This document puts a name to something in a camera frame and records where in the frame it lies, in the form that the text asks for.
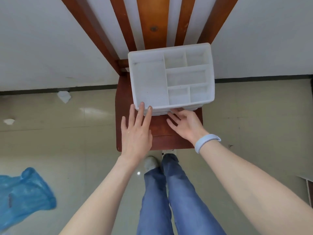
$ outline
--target shoe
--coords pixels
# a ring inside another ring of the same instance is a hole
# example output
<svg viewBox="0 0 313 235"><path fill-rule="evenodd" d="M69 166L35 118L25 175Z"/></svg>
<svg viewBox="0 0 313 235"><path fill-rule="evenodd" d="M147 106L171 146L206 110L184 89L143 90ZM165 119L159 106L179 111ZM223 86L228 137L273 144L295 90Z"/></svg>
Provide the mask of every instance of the shoe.
<svg viewBox="0 0 313 235"><path fill-rule="evenodd" d="M162 158L165 154L167 153L172 153L172 154L175 154L177 155L177 150L176 149L171 149L171 150L162 150Z"/></svg>
<svg viewBox="0 0 313 235"><path fill-rule="evenodd" d="M157 159L155 157L153 157L153 156L146 157L145 165L144 165L146 172L148 172L152 169L155 169L159 166L160 166L159 162L157 161Z"/></svg>

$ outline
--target white debris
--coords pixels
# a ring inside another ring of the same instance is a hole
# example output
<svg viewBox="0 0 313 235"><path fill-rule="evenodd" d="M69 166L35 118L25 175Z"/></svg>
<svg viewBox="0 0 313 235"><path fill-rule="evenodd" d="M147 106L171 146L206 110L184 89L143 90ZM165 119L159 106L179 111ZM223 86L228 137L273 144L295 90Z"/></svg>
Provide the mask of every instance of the white debris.
<svg viewBox="0 0 313 235"><path fill-rule="evenodd" d="M59 91L58 92L58 97L64 102L64 103L67 103L70 98L71 98L71 95L69 94L68 91Z"/></svg>
<svg viewBox="0 0 313 235"><path fill-rule="evenodd" d="M5 119L3 120L4 123L6 123L7 125L12 125L14 123L14 119Z"/></svg>

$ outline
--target leg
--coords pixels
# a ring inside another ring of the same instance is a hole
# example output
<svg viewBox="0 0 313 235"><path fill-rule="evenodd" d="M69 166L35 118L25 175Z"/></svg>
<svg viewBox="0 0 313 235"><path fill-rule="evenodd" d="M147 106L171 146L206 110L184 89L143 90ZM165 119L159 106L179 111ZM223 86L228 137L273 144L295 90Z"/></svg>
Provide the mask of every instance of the leg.
<svg viewBox="0 0 313 235"><path fill-rule="evenodd" d="M225 235L224 230L196 193L174 154L165 154L162 169L179 235Z"/></svg>
<svg viewBox="0 0 313 235"><path fill-rule="evenodd" d="M165 175L158 166L149 170L144 179L146 191L142 198L137 235L174 235Z"/></svg>

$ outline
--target plastic storage box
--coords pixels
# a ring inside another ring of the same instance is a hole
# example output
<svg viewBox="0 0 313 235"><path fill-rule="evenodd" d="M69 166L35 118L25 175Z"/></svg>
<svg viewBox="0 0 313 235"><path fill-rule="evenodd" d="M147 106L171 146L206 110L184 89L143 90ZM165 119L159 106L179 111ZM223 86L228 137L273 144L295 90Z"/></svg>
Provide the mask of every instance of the plastic storage box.
<svg viewBox="0 0 313 235"><path fill-rule="evenodd" d="M129 52L135 108L153 107L152 115L171 108L196 110L214 100L214 71L209 43Z"/></svg>

